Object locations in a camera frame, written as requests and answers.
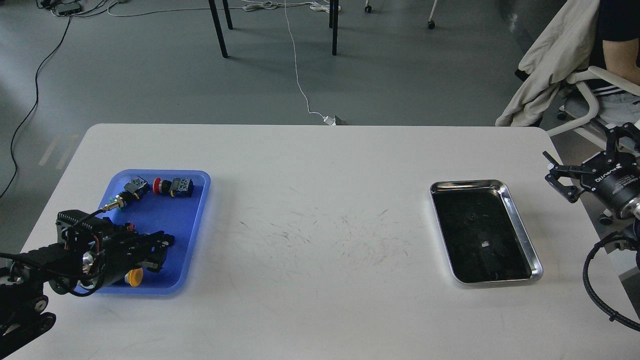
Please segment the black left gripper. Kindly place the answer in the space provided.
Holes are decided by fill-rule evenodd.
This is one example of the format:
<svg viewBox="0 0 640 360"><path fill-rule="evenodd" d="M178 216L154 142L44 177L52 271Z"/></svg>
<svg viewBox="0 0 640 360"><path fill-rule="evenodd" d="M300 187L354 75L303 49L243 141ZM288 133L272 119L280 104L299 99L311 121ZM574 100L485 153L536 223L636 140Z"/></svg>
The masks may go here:
<svg viewBox="0 0 640 360"><path fill-rule="evenodd" d="M119 281L125 283L126 273L142 266L149 272L159 273L167 260L168 248L174 244L174 235L162 230L143 235L127 232L105 237L100 250L95 243L82 256L82 271L85 274L102 273L101 276L83 280L82 288L92 290L99 280L102 280L103 287ZM145 246L153 249L148 255Z"/></svg>

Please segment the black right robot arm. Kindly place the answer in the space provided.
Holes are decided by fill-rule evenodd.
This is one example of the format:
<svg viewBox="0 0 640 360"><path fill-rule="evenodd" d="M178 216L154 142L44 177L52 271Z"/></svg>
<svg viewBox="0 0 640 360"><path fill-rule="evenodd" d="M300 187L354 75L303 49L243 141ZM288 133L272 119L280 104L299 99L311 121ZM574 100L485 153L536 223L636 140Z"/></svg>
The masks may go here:
<svg viewBox="0 0 640 360"><path fill-rule="evenodd" d="M616 310L598 296L589 279L589 267L599 250L608 245L620 251L634 251L635 264L639 264L639 198L640 170L639 157L619 150L620 139L628 138L639 150L640 132L634 123L609 125L604 128L605 150L595 153L580 165L559 164L548 152L542 155L548 160L546 182L570 203L576 203L581 194L592 193L619 220L634 219L632 226L624 231L614 231L595 243L587 254L582 269L582 281L590 300L611 322L638 331L639 323Z"/></svg>

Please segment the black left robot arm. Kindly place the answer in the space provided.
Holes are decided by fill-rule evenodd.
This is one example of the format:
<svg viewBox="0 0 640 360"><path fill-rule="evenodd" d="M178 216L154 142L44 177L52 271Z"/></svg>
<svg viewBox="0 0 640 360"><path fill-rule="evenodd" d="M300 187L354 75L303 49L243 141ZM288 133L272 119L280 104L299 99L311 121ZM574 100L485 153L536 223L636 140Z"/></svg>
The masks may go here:
<svg viewBox="0 0 640 360"><path fill-rule="evenodd" d="M57 316L47 312L45 284L60 295L87 297L105 286L125 281L136 287L144 271L160 272L174 245L165 231L141 234L132 223L116 224L102 214L123 203L110 203L92 213L58 212L57 241L19 254L2 253L1 357L48 332Z"/></svg>

